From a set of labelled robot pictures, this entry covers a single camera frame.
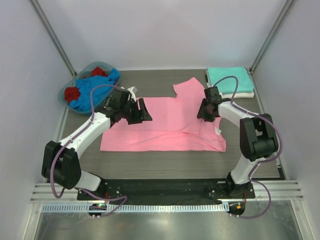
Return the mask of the pink t shirt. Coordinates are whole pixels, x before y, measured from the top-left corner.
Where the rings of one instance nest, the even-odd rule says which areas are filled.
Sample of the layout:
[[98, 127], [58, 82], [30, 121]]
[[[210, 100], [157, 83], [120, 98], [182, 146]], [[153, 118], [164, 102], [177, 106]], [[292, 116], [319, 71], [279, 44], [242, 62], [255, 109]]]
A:
[[175, 97], [146, 97], [151, 121], [129, 125], [122, 119], [103, 133], [102, 152], [211, 151], [225, 152], [220, 118], [198, 118], [204, 86], [191, 78], [173, 85]]

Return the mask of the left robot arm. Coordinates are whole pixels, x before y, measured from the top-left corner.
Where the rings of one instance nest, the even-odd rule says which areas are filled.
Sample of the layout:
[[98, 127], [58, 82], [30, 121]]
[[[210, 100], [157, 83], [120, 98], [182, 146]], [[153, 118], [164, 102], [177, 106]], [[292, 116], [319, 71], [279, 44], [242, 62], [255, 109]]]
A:
[[106, 180], [93, 173], [83, 171], [80, 157], [102, 133], [108, 131], [120, 120], [129, 125], [152, 121], [143, 98], [136, 98], [136, 87], [117, 87], [106, 103], [93, 110], [89, 119], [76, 131], [59, 142], [50, 141], [44, 149], [41, 174], [49, 180], [53, 195], [59, 199], [55, 184], [63, 190], [78, 189], [83, 194], [103, 200], [107, 193]]

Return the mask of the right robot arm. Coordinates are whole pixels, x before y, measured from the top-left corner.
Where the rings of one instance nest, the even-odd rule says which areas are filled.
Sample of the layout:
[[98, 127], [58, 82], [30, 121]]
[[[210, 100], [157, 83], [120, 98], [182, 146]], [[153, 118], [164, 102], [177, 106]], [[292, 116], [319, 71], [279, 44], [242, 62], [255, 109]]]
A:
[[214, 122], [224, 118], [239, 128], [240, 159], [236, 167], [228, 173], [225, 185], [212, 192], [223, 197], [241, 198], [250, 189], [251, 177], [258, 166], [279, 149], [272, 117], [269, 114], [250, 112], [234, 103], [230, 98], [222, 98], [216, 86], [204, 90], [197, 118]]

